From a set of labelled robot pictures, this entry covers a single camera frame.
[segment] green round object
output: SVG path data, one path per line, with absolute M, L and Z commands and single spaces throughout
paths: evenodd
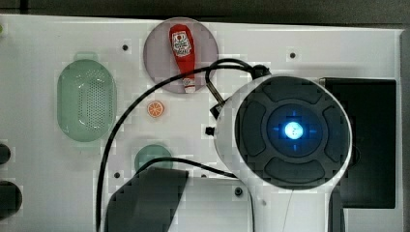
M 136 154 L 135 160 L 134 160 L 134 167 L 135 171 L 138 171 L 139 168 L 147 163 L 150 160 L 153 160 L 155 158 L 165 158 L 165 157 L 171 157 L 171 153 L 166 150 L 166 148 L 162 147 L 161 145 L 148 145 Z M 172 168 L 172 162 L 170 161 L 161 161 L 152 164 L 152 166 L 155 167 L 161 167 L 161 168 Z
M 60 129 L 79 142 L 101 138 L 114 124 L 117 94 L 109 71 L 93 60 L 69 64 L 58 79 Z

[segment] glowing blue led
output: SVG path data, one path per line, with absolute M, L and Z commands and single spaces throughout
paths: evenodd
M 284 133 L 290 139 L 298 139 L 304 134 L 304 128 L 296 122 L 290 122 L 284 127 Z

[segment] red bottle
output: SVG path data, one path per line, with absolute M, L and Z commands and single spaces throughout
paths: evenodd
M 177 24 L 169 29 L 169 41 L 172 52 L 181 73 L 195 69 L 195 45 L 190 29 L 183 24 Z M 195 76 L 189 75 L 182 79 L 185 92 L 195 92 Z

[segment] white plastic surface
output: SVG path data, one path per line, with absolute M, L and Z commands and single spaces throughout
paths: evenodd
M 21 188 L 22 209 L 0 221 L 0 231 L 94 231 L 95 190 L 101 155 L 81 152 L 58 127 L 56 86 L 60 72 L 78 51 L 94 51 L 112 73 L 118 91 L 117 119 L 153 86 L 144 70 L 145 39 L 160 21 L 112 18 L 0 15 L 7 35 L 0 37 L 0 141 L 12 159 L 0 166 L 0 179 Z M 204 23 L 214 34 L 220 58 L 264 64 L 272 73 L 303 77 L 399 78 L 399 30 Z M 129 49 L 124 51 L 123 44 Z M 295 59 L 289 53 L 295 52 Z M 218 71 L 215 85 L 229 97 L 250 78 Z M 147 103 L 159 100 L 157 119 Z M 191 95 L 157 91 L 141 103 L 117 134 L 105 178 L 105 203 L 134 173 L 133 158 L 142 147 L 161 142 L 174 157 L 227 170 L 213 138 L 209 108 L 216 101 L 207 89 Z M 400 114 L 397 124 L 400 125 Z M 106 138 L 101 143 L 103 150 Z M 392 210 L 345 210 L 348 232 L 402 231 L 401 127 L 397 127 L 397 204 Z M 194 176 L 207 172 L 190 166 Z M 121 177 L 114 179 L 119 172 Z
M 241 188 L 240 196 L 234 194 Z M 188 178 L 168 232 L 252 232 L 250 195 L 238 180 Z

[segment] green perforated lid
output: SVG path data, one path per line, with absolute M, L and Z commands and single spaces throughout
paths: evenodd
M 114 123 L 115 82 L 109 71 L 94 60 L 74 61 L 62 71 L 57 98 L 58 124 L 75 141 L 94 141 Z

